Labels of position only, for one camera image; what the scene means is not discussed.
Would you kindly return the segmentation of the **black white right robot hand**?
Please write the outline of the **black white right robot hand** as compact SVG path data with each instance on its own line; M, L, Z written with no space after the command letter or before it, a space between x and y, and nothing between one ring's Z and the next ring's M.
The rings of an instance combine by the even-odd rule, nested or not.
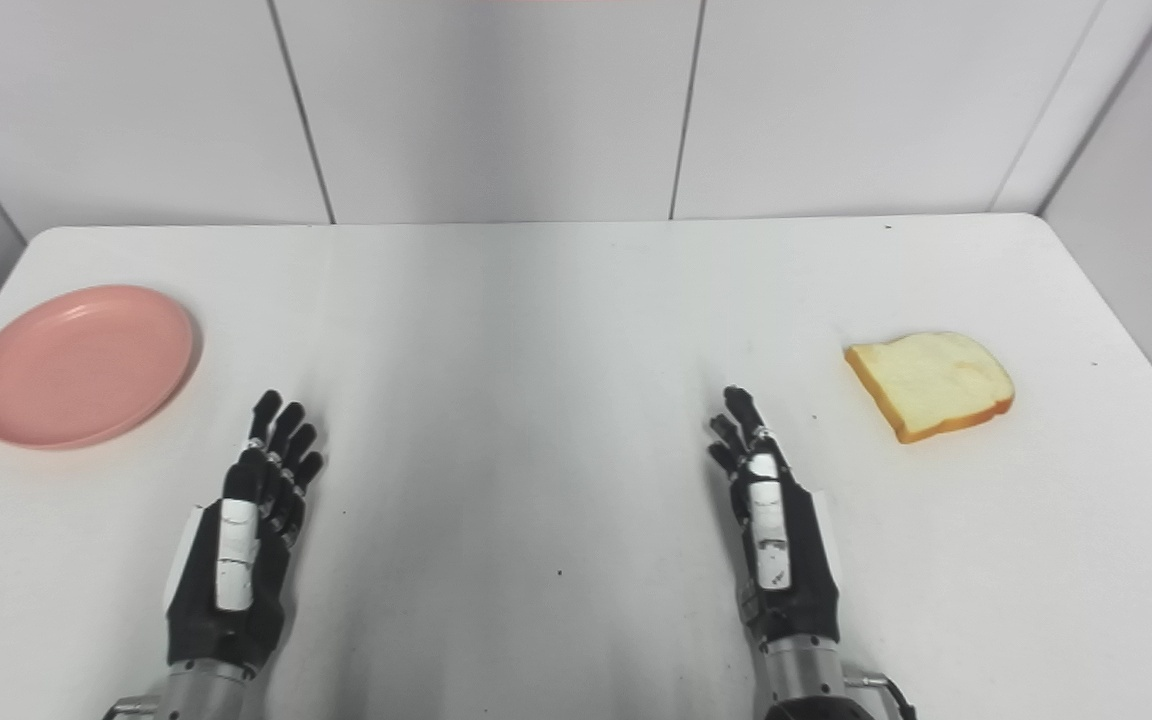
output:
M728 386L723 407L708 420L717 435L708 455L723 471L741 532L748 569L738 592L742 623L761 644L797 635L836 643L838 584L814 498L791 473L753 395Z

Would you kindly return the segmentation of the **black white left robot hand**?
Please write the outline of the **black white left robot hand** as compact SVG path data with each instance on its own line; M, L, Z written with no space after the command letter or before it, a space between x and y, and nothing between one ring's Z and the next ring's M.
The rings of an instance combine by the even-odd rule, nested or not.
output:
M305 406L266 391L221 497L189 520L166 596L166 661L218 661L259 674L285 629L282 594L325 465Z

